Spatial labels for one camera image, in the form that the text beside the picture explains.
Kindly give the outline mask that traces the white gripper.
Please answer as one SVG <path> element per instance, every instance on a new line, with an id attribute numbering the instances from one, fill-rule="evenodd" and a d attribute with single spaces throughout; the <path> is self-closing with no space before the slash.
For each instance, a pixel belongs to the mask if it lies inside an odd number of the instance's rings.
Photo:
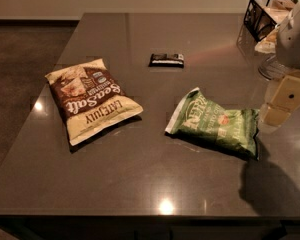
<path id="1" fill-rule="evenodd" d="M 300 69 L 300 0 L 278 28 L 276 57 L 281 64 Z M 290 117 L 290 112 L 300 107 L 300 70 L 286 74 L 279 81 L 270 104 L 261 106 L 258 124 L 279 127 Z"/>

